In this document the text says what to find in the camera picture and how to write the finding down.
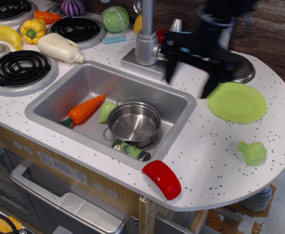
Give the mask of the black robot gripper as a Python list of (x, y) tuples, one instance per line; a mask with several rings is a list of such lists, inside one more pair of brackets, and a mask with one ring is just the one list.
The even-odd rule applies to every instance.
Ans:
[[(167, 41), (173, 42), (173, 45), (165, 44), (162, 48), (162, 53), (167, 60), (166, 82), (171, 82), (178, 62), (187, 63), (210, 72), (201, 98), (207, 98), (220, 83), (226, 80), (226, 73), (233, 73), (234, 69), (239, 67), (238, 56), (233, 53), (228, 53), (220, 59), (208, 56), (209, 41), (207, 32), (183, 34), (169, 31), (165, 33), (165, 38)], [(180, 47), (189, 48), (190, 53), (180, 51)], [(196, 54), (203, 58), (196, 58), (191, 54)]]

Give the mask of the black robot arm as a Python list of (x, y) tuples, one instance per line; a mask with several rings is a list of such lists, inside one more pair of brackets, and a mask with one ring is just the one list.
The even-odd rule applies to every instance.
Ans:
[(198, 11), (202, 21), (196, 32), (166, 32), (166, 43), (161, 48), (166, 60), (166, 82), (171, 81), (178, 62), (209, 73), (202, 98), (207, 98), (220, 83), (232, 81), (244, 60), (220, 46), (221, 32), (234, 18), (252, 11), (255, 3), (254, 0), (208, 0)]

